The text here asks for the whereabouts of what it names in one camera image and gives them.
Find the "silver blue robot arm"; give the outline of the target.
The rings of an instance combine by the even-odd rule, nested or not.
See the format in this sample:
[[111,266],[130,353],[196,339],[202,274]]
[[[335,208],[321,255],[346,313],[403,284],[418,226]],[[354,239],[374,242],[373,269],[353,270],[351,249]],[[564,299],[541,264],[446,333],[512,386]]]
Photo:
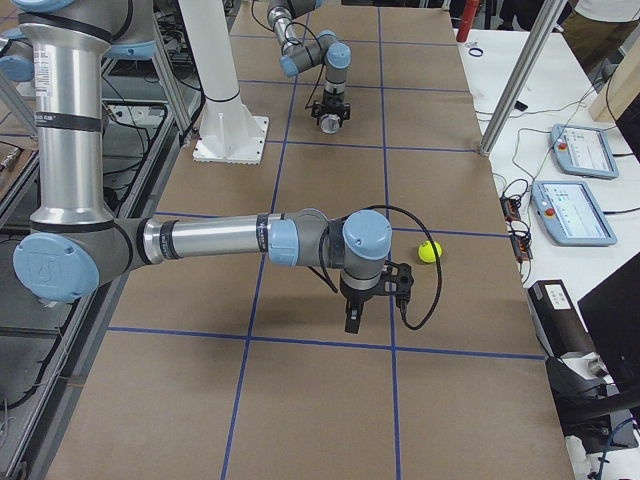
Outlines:
[[350,119],[351,106],[345,101],[351,49],[331,30],[319,34],[309,32],[305,42],[295,33],[297,19],[319,9],[323,1],[269,1],[267,22],[280,47],[280,65],[287,77],[297,76],[316,66],[322,66],[325,85],[320,101],[309,99],[306,108],[326,134],[337,133]]
[[[365,302],[390,296],[393,268],[389,221],[369,207],[345,219],[305,209],[184,223],[154,218],[117,220],[103,199],[102,75],[104,56],[149,59],[156,47],[153,1],[12,1],[33,48],[41,204],[32,233],[13,253],[19,281],[38,297],[71,302],[144,265],[185,257],[266,253],[275,264],[340,271],[347,333],[358,333]],[[324,133],[350,116],[344,102],[350,48],[332,31],[309,46],[293,21],[323,1],[268,1],[266,20],[282,48],[285,75],[326,69],[321,102],[312,106]],[[194,160],[259,164],[269,120],[241,100],[223,6],[180,6],[204,104]]]

